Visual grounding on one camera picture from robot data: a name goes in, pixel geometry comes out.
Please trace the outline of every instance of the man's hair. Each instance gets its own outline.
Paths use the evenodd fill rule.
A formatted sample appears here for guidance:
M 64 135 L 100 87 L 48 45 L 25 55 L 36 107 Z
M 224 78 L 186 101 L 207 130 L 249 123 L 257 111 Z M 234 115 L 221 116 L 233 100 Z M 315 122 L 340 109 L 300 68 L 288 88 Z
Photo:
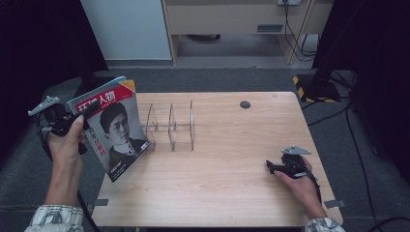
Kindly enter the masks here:
M 100 124 L 104 132 L 109 133 L 109 126 L 111 125 L 112 120 L 120 114 L 127 116 L 126 108 L 119 102 L 112 103 L 106 107 L 100 116 Z

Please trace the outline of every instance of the gray carpet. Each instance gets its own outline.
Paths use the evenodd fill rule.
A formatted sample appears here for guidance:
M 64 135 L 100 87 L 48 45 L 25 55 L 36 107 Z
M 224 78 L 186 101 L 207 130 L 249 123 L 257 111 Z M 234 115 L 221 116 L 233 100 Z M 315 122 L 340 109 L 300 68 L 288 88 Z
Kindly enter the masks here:
M 310 70 L 267 69 L 138 69 L 112 70 L 102 75 L 125 75 L 133 78 L 137 92 L 251 92 L 291 91 L 296 93 L 292 77 Z M 69 100 L 76 93 L 79 78 L 50 87 L 44 95 Z M 337 85 L 343 96 L 347 91 Z M 315 122 L 343 109 L 349 99 L 338 103 L 316 103 L 304 109 L 308 123 Z M 301 102 L 301 107 L 308 103 Z M 359 151 L 368 177 L 374 212 L 379 220 L 395 216 L 410 217 L 410 187 L 399 178 L 395 166 L 376 157 L 358 116 L 348 110 Z M 316 148 L 341 208 L 346 231 L 367 231 L 374 225 L 368 204 L 364 173 L 360 165 L 345 114 L 309 127 Z M 80 191 L 87 202 L 93 202 L 103 181 L 103 169 L 91 152 L 83 156 L 84 171 Z M 0 172 L 0 231 L 23 231 L 34 209 L 43 203 L 51 171 L 34 123 L 16 142 L 11 158 Z M 92 231 L 84 219 L 86 231 Z M 384 231 L 408 231 L 410 222 L 394 221 Z M 102 231 L 132 231 L 132 228 L 102 228 Z

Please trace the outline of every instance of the white wall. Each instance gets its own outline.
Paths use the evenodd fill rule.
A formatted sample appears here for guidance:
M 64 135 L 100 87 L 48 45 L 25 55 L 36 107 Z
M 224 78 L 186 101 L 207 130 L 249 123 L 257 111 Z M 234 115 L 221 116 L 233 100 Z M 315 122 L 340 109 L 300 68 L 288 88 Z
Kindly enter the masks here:
M 105 60 L 171 60 L 161 0 L 81 0 Z

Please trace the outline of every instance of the magazine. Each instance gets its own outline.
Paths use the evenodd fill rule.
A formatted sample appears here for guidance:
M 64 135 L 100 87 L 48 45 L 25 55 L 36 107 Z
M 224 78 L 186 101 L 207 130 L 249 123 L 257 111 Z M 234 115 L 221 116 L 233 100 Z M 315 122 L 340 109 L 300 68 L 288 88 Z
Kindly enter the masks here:
M 76 114 L 99 101 L 100 109 L 87 119 L 87 139 L 111 182 L 115 182 L 149 147 L 141 127 L 133 80 L 117 77 L 68 101 Z

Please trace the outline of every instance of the wooden tabletop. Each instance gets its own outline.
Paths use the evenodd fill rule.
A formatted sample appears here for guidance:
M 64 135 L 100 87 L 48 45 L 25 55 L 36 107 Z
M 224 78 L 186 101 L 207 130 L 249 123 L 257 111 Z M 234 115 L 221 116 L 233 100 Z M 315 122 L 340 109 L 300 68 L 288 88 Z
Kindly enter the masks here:
M 304 226 L 303 208 L 266 167 L 281 164 L 281 150 L 292 145 L 311 151 L 322 200 L 335 199 L 293 93 L 138 93 L 137 101 L 192 101 L 194 149 L 146 153 L 115 183 L 105 176 L 98 226 Z M 342 223 L 338 208 L 326 211 Z

